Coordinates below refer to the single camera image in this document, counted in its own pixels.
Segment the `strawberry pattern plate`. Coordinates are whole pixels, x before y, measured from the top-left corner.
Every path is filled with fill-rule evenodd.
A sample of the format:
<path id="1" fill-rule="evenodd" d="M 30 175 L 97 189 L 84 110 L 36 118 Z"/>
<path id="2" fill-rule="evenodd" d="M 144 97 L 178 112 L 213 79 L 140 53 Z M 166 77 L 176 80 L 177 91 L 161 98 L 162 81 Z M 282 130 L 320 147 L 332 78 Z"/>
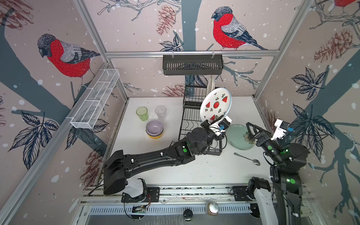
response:
<path id="1" fill-rule="evenodd" d="M 231 108 L 232 96 L 225 88 L 216 88 L 203 100 L 200 107 L 200 118 L 204 122 L 214 122 L 221 116 L 227 116 Z"/>

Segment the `green floral plate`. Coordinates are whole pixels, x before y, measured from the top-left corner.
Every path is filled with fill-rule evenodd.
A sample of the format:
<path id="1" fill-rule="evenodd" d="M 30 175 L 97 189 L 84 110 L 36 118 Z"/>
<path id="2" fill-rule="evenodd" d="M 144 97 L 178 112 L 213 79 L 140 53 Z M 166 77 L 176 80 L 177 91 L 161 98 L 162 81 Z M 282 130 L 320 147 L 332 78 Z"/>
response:
<path id="1" fill-rule="evenodd" d="M 246 126 L 233 124 L 226 130 L 227 142 L 234 148 L 242 151 L 250 150 L 255 141 L 249 138 Z"/>

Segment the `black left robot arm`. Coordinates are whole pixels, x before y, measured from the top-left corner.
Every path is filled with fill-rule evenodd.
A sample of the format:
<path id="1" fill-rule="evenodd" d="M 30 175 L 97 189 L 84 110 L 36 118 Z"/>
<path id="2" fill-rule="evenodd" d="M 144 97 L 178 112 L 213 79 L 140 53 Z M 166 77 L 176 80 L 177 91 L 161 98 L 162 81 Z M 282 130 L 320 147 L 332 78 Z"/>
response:
<path id="1" fill-rule="evenodd" d="M 136 190 L 134 194 L 126 191 L 132 198 L 146 194 L 144 180 L 129 182 L 132 176 L 160 167 L 184 165 L 196 159 L 197 155 L 220 155 L 222 148 L 212 147 L 214 140 L 225 138 L 230 122 L 227 119 L 216 120 L 214 123 L 204 121 L 200 127 L 188 132 L 186 136 L 171 143 L 168 147 L 143 154 L 124 154 L 118 150 L 105 162 L 104 195 L 113 195 L 126 190 Z"/>

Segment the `lilac ceramic bowl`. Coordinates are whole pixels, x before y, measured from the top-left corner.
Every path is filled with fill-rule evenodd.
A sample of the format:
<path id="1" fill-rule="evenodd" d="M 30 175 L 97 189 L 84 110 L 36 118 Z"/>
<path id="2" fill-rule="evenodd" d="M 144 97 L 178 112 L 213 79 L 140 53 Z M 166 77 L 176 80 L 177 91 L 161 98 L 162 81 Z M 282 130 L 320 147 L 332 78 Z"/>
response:
<path id="1" fill-rule="evenodd" d="M 146 124 L 146 132 L 152 136 L 157 136 L 164 129 L 163 123 L 159 120 L 152 120 Z"/>

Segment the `clear glass cup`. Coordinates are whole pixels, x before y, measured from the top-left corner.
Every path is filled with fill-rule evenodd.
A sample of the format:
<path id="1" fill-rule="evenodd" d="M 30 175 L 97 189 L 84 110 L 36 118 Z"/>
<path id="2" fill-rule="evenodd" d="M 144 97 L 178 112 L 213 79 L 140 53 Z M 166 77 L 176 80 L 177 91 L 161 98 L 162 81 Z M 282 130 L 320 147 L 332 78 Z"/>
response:
<path id="1" fill-rule="evenodd" d="M 165 106 L 158 106 L 155 109 L 155 113 L 159 120 L 164 121 L 167 117 L 167 108 Z"/>

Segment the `green glass cup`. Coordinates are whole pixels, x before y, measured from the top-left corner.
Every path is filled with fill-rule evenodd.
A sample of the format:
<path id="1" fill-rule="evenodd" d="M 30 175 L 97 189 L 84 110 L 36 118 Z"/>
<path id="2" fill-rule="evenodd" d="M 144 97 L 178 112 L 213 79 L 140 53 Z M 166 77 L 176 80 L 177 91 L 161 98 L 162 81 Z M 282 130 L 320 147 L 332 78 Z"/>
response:
<path id="1" fill-rule="evenodd" d="M 149 118 L 148 109 L 144 106 L 137 108 L 136 114 L 141 121 L 147 121 Z"/>

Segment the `yellow bowl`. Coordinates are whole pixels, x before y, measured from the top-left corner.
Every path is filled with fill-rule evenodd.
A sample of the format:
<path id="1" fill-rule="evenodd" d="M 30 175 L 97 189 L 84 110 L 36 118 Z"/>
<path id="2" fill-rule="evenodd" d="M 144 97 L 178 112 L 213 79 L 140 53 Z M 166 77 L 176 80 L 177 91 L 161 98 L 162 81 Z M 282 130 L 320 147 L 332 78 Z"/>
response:
<path id="1" fill-rule="evenodd" d="M 163 135 L 163 133 L 161 133 L 161 134 L 159 134 L 159 135 L 157 135 L 157 136 L 152 136 L 152 135 L 148 134 L 148 136 L 149 136 L 150 138 L 152 138 L 152 139 L 158 139 L 158 138 L 162 137 L 162 135 Z"/>

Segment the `cream plate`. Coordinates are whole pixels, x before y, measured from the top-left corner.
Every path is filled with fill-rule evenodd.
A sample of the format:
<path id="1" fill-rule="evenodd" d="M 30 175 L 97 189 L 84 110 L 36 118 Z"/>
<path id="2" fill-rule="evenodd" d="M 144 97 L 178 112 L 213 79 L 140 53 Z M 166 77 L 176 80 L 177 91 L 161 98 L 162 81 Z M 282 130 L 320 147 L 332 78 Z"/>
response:
<path id="1" fill-rule="evenodd" d="M 206 95 L 208 96 L 214 89 L 215 89 L 215 80 L 213 78 L 213 75 L 211 75 L 208 80 L 208 85 L 206 88 Z"/>

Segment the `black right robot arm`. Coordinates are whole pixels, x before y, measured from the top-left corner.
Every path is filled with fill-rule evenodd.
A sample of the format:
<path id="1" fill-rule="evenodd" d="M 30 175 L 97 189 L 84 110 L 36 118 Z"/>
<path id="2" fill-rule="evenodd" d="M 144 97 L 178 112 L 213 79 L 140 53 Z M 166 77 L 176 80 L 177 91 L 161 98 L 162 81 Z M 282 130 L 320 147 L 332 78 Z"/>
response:
<path id="1" fill-rule="evenodd" d="M 294 132 L 294 126 L 280 119 L 275 122 L 275 132 L 271 133 L 258 125 L 246 123 L 250 140 L 263 149 L 265 158 L 270 157 L 270 178 L 277 199 L 278 223 L 280 225 L 300 225 L 302 205 L 302 180 L 299 170 L 305 166 L 308 149 L 298 143 L 280 146 L 277 140 Z"/>

